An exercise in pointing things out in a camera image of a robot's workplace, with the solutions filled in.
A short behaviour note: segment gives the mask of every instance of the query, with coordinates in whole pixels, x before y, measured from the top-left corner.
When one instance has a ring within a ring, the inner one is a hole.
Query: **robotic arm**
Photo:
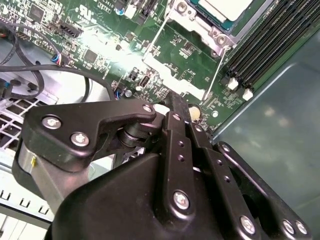
[[[55,214],[46,240],[312,239],[225,142],[212,146],[174,93],[32,108],[12,172]],[[143,155],[123,163],[137,147]],[[116,154],[88,181],[89,164]]]

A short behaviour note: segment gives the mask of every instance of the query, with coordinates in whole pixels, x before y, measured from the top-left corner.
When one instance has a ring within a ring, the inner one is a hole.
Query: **motherboard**
[[[100,76],[117,100],[174,91],[215,131],[320,29],[317,2],[0,0],[0,16],[45,34],[63,65]],[[28,29],[18,36],[54,52]]]

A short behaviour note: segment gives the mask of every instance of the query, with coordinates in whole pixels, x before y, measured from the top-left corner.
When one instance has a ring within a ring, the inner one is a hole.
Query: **reflective surface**
[[[320,239],[320,32],[216,141],[229,143]]]

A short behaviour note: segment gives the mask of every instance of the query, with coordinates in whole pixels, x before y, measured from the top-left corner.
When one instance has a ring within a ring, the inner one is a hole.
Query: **black cable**
[[[33,66],[33,63],[23,53],[19,43],[17,44],[17,47],[16,47],[16,54],[19,56],[19,58],[22,60],[22,62],[26,66]],[[38,85],[37,93],[31,94],[31,95],[22,95],[22,94],[17,94],[17,93],[11,93],[11,97],[13,99],[24,99],[24,100],[34,99],[44,91],[45,81],[44,81],[42,74],[39,71],[31,71],[31,72],[34,75],[36,82],[37,82],[37,85]]]
[[[89,81],[89,78],[87,78],[86,76],[84,77],[84,84],[85,84],[85,91],[80,103],[86,102],[90,93],[90,81]]]
[[[10,27],[8,24],[5,22],[0,21],[0,26],[3,27],[5,30],[10,32],[8,35],[8,38],[12,38],[12,48],[10,52],[5,56],[5,58],[0,62],[0,66],[6,64],[7,62],[10,61],[10,59],[15,55],[16,49],[17,49],[17,44],[18,44],[18,36],[17,33]]]
[[[0,73],[6,73],[6,72],[29,72],[29,71],[59,71],[59,72],[68,72],[68,73],[73,73],[77,75],[81,75],[84,77],[87,77],[96,83],[100,84],[104,88],[106,88],[110,100],[115,100],[114,96],[114,91],[112,90],[110,84],[106,81],[103,80],[102,78],[87,72],[87,71],[82,71],[78,70],[75,68],[71,67],[61,67],[57,65],[33,65],[33,66],[0,66]]]

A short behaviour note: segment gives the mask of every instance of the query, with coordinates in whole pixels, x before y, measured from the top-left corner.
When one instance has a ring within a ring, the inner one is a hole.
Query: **ram slot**
[[[304,24],[304,27],[301,27],[297,32],[297,38],[301,38],[309,29],[310,29],[310,25],[311,25],[311,21],[313,23],[316,23],[318,21],[320,21],[320,13],[315,13],[313,14],[313,17],[311,20],[306,21]],[[265,65],[261,65],[263,66],[260,70],[257,69],[257,71],[255,71],[254,73],[252,73],[251,76],[251,80],[249,82],[247,82],[247,84],[253,85],[255,84],[267,71],[268,69],[275,64],[279,58],[287,51],[289,50],[296,42],[296,37],[295,38],[289,38],[289,41],[286,42],[285,46],[283,46],[280,50],[276,50],[272,55],[273,58],[270,60],[266,61]]]
[[[250,50],[245,59],[236,67],[238,69],[238,75],[243,76],[244,72],[248,68],[252,68],[252,64],[255,64],[259,59],[262,59],[261,55],[265,52],[270,52],[270,45],[273,43],[274,39],[279,35],[284,36],[282,34],[283,31],[288,29],[291,22],[295,20],[295,17],[302,11],[302,9],[308,4],[311,0],[301,1],[297,5],[291,5],[290,8],[282,15],[276,25],[272,26],[269,34],[259,42],[254,49]]]
[[[236,48],[229,63],[231,70],[235,69],[239,63],[246,57],[249,49],[255,47],[261,39],[269,32],[270,28],[277,23],[279,16],[283,14],[296,0],[283,0],[272,10],[267,17],[255,28],[254,32],[244,42]]]
[[[251,63],[246,67],[246,69],[242,70],[239,74],[245,80],[245,82],[250,81],[252,75],[270,59],[271,55],[278,50],[285,41],[288,40],[288,36],[297,40],[296,34],[294,33],[313,13],[315,6],[318,6],[315,1],[312,1],[308,6],[304,5],[303,10],[299,12],[299,15],[297,17],[296,15],[292,17],[290,24],[283,26],[276,36],[270,40],[268,46],[261,50],[256,58],[252,59]]]

